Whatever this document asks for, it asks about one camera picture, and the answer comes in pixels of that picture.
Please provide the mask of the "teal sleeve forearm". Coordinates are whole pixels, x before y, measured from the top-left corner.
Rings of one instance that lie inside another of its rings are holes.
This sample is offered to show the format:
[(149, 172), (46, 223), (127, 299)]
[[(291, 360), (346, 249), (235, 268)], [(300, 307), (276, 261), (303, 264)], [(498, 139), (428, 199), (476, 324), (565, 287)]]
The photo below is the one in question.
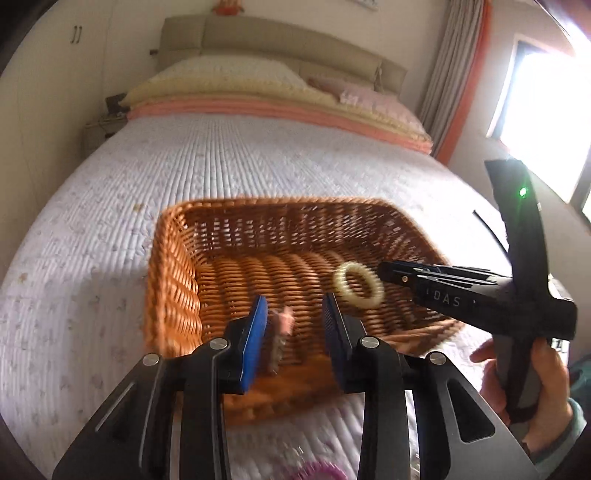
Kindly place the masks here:
[(548, 447), (530, 455), (540, 479), (548, 479), (556, 471), (587, 426), (581, 406), (572, 398), (568, 404), (573, 416), (566, 429)]

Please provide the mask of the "person's right hand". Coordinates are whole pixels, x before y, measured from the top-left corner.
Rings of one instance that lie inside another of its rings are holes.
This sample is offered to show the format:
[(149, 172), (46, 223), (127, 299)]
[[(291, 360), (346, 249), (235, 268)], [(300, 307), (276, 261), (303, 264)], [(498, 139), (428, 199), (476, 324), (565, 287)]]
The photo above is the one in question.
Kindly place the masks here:
[[(481, 396), (509, 426), (506, 393), (496, 374), (494, 340), (489, 339), (483, 343), (472, 353), (470, 359), (475, 363), (487, 362)], [(573, 418), (573, 410), (568, 401), (568, 370), (558, 353), (544, 339), (537, 339), (532, 347), (531, 361), (541, 380), (541, 392), (536, 415), (530, 421), (524, 440), (531, 453), (538, 453), (549, 447), (567, 429)]]

